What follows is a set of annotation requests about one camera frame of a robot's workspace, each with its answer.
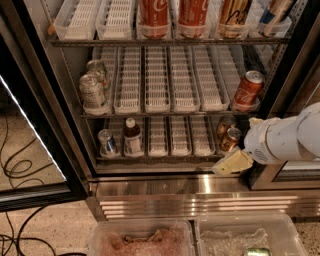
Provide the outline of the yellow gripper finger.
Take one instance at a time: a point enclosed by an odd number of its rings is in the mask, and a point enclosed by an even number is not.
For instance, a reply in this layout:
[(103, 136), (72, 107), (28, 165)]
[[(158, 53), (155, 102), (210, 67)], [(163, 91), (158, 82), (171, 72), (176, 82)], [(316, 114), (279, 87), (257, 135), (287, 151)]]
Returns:
[(251, 128), (253, 128), (255, 125), (257, 125), (257, 124), (259, 124), (259, 123), (261, 123), (261, 122), (262, 122), (262, 119), (252, 117), (252, 118), (249, 119), (249, 126), (250, 126)]
[(248, 153), (239, 148), (234, 148), (223, 158), (216, 162), (212, 170), (215, 174), (229, 175), (235, 172), (242, 172), (253, 166), (253, 159)]

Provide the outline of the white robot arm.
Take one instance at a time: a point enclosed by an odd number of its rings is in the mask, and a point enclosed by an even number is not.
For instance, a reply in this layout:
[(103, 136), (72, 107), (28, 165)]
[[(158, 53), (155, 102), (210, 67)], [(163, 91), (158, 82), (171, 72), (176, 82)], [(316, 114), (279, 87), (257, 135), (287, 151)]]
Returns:
[(215, 174), (244, 171), (253, 162), (262, 165), (287, 161), (312, 161), (320, 158), (320, 103), (289, 118), (250, 118), (244, 148), (236, 146), (213, 167)]

